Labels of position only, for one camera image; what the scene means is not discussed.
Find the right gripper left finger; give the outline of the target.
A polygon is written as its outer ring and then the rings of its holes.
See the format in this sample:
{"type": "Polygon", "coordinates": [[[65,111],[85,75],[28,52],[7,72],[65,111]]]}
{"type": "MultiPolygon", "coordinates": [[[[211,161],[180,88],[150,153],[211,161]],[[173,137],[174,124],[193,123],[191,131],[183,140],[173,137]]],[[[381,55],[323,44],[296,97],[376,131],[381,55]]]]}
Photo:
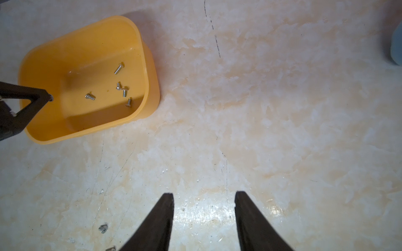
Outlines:
{"type": "Polygon", "coordinates": [[[164,193],[122,251],[167,251],[174,216],[174,196],[164,193]]]}

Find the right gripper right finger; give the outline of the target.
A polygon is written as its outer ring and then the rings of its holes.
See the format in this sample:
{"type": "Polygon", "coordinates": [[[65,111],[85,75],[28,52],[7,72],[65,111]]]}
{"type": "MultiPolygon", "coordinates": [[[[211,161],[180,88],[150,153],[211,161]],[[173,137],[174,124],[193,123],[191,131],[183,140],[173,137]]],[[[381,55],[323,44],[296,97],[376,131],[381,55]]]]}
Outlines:
{"type": "Polygon", "coordinates": [[[238,239],[242,251],[292,250],[246,192],[236,192],[234,202],[238,239]]]}

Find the yellow plastic storage box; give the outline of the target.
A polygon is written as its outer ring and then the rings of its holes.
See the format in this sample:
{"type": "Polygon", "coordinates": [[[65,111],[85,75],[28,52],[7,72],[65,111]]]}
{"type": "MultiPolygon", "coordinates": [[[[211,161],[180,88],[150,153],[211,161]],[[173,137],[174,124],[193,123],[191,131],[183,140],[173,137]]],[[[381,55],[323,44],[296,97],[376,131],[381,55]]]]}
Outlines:
{"type": "Polygon", "coordinates": [[[112,16],[30,50],[18,84],[53,97],[25,128],[36,143],[51,144],[153,114],[160,88],[153,56],[138,27],[112,16]],[[115,75],[119,64],[124,68],[115,75]],[[116,89],[120,82],[123,91],[116,89]],[[86,99],[91,94],[96,99],[86,99]],[[132,107],[126,107],[132,98],[132,107]]]}

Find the pink plush pig toy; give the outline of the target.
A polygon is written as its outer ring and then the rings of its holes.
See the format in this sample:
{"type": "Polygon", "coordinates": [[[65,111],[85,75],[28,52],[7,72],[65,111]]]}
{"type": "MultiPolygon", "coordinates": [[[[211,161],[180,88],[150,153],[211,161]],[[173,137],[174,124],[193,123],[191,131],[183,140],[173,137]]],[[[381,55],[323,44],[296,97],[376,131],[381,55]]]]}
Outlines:
{"type": "Polygon", "coordinates": [[[394,30],[390,42],[390,57],[396,65],[402,65],[402,23],[394,30]]]}

